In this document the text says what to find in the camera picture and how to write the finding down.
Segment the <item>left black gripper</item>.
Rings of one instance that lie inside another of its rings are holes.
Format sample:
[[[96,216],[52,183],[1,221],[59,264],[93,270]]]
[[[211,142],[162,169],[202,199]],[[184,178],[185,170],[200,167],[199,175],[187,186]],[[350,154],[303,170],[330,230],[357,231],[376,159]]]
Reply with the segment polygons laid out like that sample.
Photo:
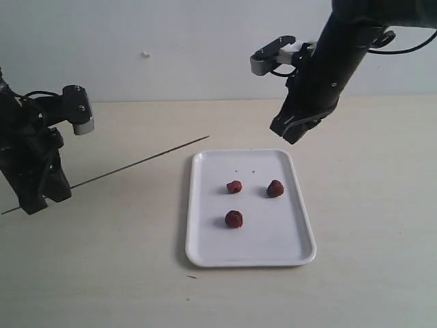
[[[55,124],[65,120],[61,95],[1,96],[1,172],[32,215],[72,197],[61,166],[64,141]]]

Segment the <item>left black Piper robot arm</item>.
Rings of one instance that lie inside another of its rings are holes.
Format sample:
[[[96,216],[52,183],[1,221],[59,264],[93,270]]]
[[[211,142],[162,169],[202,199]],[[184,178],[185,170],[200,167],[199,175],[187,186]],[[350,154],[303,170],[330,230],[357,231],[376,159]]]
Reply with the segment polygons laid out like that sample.
[[[72,197],[61,166],[64,139],[47,123],[36,100],[14,93],[1,80],[1,173],[28,215],[48,207],[46,201]]]

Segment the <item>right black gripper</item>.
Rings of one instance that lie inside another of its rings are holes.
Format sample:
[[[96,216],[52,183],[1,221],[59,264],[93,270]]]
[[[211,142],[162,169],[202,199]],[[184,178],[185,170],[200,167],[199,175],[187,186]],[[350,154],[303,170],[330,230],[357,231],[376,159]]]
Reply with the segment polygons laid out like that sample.
[[[328,20],[312,56],[287,80],[289,89],[270,130],[295,144],[332,110],[372,43],[372,26]],[[295,115],[312,116],[293,119]]]

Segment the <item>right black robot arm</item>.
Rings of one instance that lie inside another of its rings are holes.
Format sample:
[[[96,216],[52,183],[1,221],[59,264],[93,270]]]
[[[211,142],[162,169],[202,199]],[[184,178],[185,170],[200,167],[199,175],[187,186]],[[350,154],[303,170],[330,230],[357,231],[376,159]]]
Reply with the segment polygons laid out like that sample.
[[[378,38],[390,26],[436,28],[435,1],[333,1],[314,49],[292,55],[296,71],[270,130],[288,143],[330,115],[340,95]]]

